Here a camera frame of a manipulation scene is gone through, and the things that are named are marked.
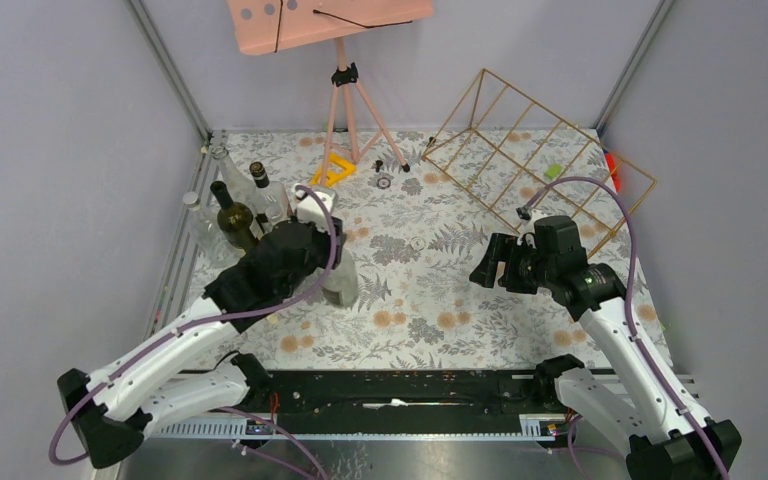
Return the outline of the clear bottle black cap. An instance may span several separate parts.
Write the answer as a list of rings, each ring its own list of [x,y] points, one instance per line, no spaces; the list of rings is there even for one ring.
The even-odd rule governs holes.
[[[272,204],[277,204],[283,217],[288,218],[292,214],[292,210],[284,184],[279,181],[272,181],[261,162],[252,162],[249,170],[257,188],[253,205],[258,225],[266,229],[268,219],[266,211]]]

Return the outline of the dark green wine bottle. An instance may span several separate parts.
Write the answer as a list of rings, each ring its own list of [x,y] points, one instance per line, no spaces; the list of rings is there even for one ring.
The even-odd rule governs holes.
[[[223,181],[212,182],[210,191],[219,205],[216,214],[219,229],[234,248],[242,250],[245,254],[250,253],[259,242],[251,230],[254,221],[252,211],[232,198],[228,186]]]

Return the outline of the tall clear glass bottle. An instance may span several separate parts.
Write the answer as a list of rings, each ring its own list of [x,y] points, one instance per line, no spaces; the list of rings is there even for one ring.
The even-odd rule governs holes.
[[[359,281],[354,258],[348,249],[342,251],[340,263],[322,286],[327,302],[338,307],[351,307],[359,295]]]

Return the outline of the short clear glass bottle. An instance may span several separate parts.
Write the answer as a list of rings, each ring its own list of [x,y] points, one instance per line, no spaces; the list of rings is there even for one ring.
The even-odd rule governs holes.
[[[182,201],[187,210],[188,233],[208,263],[220,268],[234,265],[240,259],[237,250],[228,243],[213,218],[213,212],[201,202],[201,197],[194,191],[188,191],[183,194]]]

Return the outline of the frosted champagne bottle dark label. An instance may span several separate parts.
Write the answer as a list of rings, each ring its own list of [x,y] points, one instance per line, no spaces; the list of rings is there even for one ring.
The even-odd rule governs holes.
[[[212,146],[210,155],[217,163],[222,181],[226,184],[231,197],[237,202],[252,207],[256,186],[238,169],[226,146],[224,144]]]

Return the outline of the clear bottle silver cap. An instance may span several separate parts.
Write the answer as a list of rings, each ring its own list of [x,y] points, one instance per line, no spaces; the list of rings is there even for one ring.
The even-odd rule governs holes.
[[[267,219],[269,230],[273,230],[279,223],[288,219],[287,209],[280,203],[272,203],[266,209],[264,215]]]

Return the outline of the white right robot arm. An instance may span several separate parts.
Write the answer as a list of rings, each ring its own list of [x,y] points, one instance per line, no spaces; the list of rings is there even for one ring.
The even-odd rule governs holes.
[[[660,356],[632,305],[630,288],[607,264],[592,264],[568,216],[533,222],[521,237],[495,233],[471,282],[535,294],[566,308],[609,361],[628,397],[603,387],[577,358],[540,364],[533,386],[543,410],[568,407],[604,435],[632,479],[726,479],[742,437],[716,421]]]

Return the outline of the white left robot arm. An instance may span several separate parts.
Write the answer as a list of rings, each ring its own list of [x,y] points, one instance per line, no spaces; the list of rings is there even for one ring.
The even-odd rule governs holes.
[[[172,323],[138,347],[91,373],[72,368],[57,380],[65,410],[49,444],[55,465],[58,443],[72,427],[84,457],[96,469],[117,464],[152,434],[221,407],[264,407],[273,394],[270,375],[251,354],[182,381],[184,367],[206,351],[288,308],[314,290],[297,288],[312,274],[320,287],[339,264],[345,242],[337,217],[281,222],[235,265],[221,271],[203,294]]]

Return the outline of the red object behind rack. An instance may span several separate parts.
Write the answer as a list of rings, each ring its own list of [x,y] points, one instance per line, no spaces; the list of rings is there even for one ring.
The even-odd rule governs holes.
[[[614,159],[613,155],[609,151],[604,150],[603,154],[604,154],[607,167],[609,169],[610,178],[613,182],[614,189],[617,193],[619,193],[622,189],[622,181],[619,173],[619,166],[616,160]]]

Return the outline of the floral table cloth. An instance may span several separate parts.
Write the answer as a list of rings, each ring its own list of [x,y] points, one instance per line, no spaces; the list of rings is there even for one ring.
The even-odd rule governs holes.
[[[232,351],[282,369],[527,369],[563,354],[606,367],[595,342],[547,293],[517,295],[469,281],[490,236],[513,231],[422,159],[430,137],[395,133],[410,172],[383,144],[336,187],[335,213],[359,281],[351,307],[316,292],[203,353],[192,368],[210,369]],[[379,173],[376,160],[383,161]],[[379,175],[392,178],[389,189],[376,187]],[[424,240],[423,250],[411,247],[414,237]],[[630,250],[592,255],[620,275],[629,258]]]

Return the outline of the green sticky note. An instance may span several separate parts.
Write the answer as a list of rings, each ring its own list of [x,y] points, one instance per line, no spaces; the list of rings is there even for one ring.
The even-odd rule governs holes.
[[[551,164],[551,165],[550,165],[550,166],[549,166],[549,167],[548,167],[548,168],[545,170],[545,172],[544,172],[544,176],[545,176],[545,177],[546,177],[548,180],[550,180],[550,181],[553,181],[553,180],[555,180],[557,177],[559,177],[559,176],[561,175],[561,173],[562,173],[562,172],[563,172],[563,167],[562,167],[560,164],[557,164],[557,163],[555,163],[555,164]]]

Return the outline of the pink music stand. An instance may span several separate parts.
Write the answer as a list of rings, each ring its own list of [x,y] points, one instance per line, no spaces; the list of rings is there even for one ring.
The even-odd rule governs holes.
[[[361,82],[357,64],[346,53],[351,35],[408,25],[433,15],[431,1],[251,1],[230,0],[227,6],[239,51],[244,55],[276,54],[314,43],[331,41],[336,67],[330,76],[331,98],[323,142],[318,184],[327,185],[331,156],[357,165],[379,140],[394,154],[401,171],[411,167]],[[352,93],[356,92],[372,116],[377,131],[364,145],[357,136]]]

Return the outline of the yellow triangle frame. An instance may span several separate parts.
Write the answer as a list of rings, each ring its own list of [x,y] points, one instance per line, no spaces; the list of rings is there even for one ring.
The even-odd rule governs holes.
[[[325,182],[322,182],[321,177],[323,174],[323,167],[327,166],[328,170],[325,175]],[[354,163],[344,159],[340,155],[330,153],[327,162],[323,162],[316,170],[312,180],[311,186],[333,188],[337,183],[352,176],[357,170]]]

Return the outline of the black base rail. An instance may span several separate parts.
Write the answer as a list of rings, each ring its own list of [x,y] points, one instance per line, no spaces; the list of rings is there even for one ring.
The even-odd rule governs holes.
[[[295,435],[519,434],[570,416],[531,370],[274,370],[236,407]]]

